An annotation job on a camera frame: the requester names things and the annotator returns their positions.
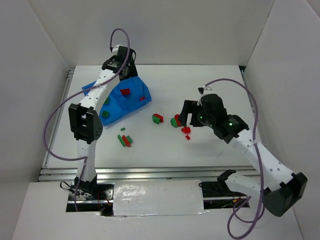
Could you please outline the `red two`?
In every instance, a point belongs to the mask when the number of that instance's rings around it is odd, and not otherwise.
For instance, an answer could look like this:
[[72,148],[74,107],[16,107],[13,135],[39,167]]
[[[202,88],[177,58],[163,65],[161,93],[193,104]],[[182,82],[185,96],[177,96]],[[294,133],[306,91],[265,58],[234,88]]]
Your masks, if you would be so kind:
[[119,90],[123,96],[127,96],[131,94],[131,90],[129,88],[124,88]]

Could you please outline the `small green lego brick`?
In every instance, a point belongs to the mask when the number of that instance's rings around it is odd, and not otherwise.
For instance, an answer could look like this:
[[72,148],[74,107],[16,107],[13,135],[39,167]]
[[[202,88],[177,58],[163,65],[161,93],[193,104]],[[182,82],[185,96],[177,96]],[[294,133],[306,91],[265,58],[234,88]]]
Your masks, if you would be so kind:
[[104,103],[107,105],[109,102],[110,102],[110,98],[108,97]]

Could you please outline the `green square lego brick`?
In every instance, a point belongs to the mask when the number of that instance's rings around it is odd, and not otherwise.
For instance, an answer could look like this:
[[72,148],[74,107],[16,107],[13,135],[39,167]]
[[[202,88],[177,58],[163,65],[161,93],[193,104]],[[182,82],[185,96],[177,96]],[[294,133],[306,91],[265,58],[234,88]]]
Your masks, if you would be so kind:
[[108,111],[103,111],[102,114],[101,114],[101,116],[102,116],[103,118],[108,118],[108,117],[110,116],[110,114],[109,114]]

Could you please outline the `long green lego plate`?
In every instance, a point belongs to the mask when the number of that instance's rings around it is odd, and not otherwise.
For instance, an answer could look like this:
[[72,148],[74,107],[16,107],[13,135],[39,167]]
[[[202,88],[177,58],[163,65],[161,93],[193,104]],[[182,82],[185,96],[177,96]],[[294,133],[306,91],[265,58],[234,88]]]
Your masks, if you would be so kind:
[[124,140],[123,140],[122,136],[121,136],[120,134],[118,134],[118,135],[117,135],[117,138],[118,138],[118,140],[120,141],[121,145],[122,145],[123,147],[125,147],[125,146],[126,146],[126,144],[125,144],[125,142],[124,142]]

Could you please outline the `green numbered lego brick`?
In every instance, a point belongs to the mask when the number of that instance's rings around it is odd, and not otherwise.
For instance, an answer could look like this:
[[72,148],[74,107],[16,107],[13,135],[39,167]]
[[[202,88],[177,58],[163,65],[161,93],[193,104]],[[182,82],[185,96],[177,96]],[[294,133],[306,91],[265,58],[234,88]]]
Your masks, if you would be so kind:
[[133,140],[132,140],[132,138],[131,138],[129,135],[127,135],[126,138],[127,138],[128,142],[129,142],[130,144],[133,143]]

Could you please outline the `red rounded lego brick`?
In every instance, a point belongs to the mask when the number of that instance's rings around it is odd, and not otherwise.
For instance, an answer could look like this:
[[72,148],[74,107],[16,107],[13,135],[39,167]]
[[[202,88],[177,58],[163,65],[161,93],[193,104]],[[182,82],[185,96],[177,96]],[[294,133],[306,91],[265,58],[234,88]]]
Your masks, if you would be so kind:
[[123,139],[123,141],[125,142],[126,147],[131,147],[131,143],[129,143],[129,141],[127,140],[126,136],[127,136],[127,135],[123,135],[123,136],[122,136],[122,139]]

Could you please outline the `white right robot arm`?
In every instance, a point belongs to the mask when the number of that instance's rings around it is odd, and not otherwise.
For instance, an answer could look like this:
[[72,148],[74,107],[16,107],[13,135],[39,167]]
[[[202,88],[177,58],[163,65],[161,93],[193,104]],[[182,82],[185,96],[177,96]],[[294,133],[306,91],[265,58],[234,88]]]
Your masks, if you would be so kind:
[[283,216],[302,198],[307,177],[302,172],[294,173],[256,141],[244,120],[227,113],[217,94],[205,94],[198,101],[185,100],[178,120],[186,125],[188,117],[191,126],[212,129],[220,140],[244,156],[262,178],[255,182],[229,169],[218,177],[223,190],[261,199],[263,206],[276,217]]

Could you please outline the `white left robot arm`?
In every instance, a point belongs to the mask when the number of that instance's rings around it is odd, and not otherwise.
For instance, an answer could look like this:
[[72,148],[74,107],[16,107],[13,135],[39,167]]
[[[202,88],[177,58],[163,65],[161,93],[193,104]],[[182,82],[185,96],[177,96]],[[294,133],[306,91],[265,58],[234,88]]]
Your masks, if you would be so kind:
[[128,57],[114,55],[103,63],[95,84],[86,96],[79,103],[72,103],[68,107],[70,129],[76,139],[79,158],[74,185],[91,196],[97,194],[95,153],[97,141],[103,133],[100,111],[121,80],[137,75],[131,53]]

